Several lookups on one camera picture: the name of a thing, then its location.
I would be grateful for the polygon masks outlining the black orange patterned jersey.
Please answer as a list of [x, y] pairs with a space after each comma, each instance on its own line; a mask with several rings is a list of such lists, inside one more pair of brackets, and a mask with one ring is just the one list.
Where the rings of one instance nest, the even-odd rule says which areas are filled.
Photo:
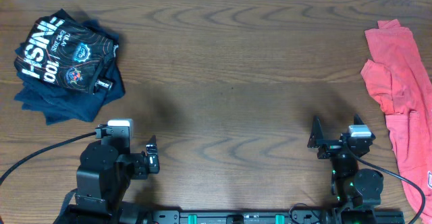
[[115, 61], [118, 43], [78, 22], [51, 24], [50, 18], [35, 21], [14, 61], [16, 69], [42, 82], [80, 92], [111, 90], [113, 82], [106, 73]]

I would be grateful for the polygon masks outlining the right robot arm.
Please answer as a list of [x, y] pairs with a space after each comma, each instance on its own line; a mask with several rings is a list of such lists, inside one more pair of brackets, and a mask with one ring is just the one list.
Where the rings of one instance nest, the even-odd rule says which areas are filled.
[[381, 204], [383, 175], [361, 169], [360, 158], [370, 151], [375, 135], [358, 115], [336, 140], [324, 137], [321, 122], [313, 117], [308, 148], [316, 148], [318, 159], [332, 164], [331, 194], [337, 204], [320, 214], [322, 223], [376, 223], [375, 207]]

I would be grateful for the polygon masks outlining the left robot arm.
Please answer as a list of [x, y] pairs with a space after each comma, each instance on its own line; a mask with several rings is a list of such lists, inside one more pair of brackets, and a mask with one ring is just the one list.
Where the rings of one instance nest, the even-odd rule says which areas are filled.
[[133, 179], [160, 171], [156, 136], [140, 153], [130, 152], [130, 137], [104, 136], [80, 155], [75, 204], [64, 203], [56, 223], [153, 223], [151, 211], [123, 198]]

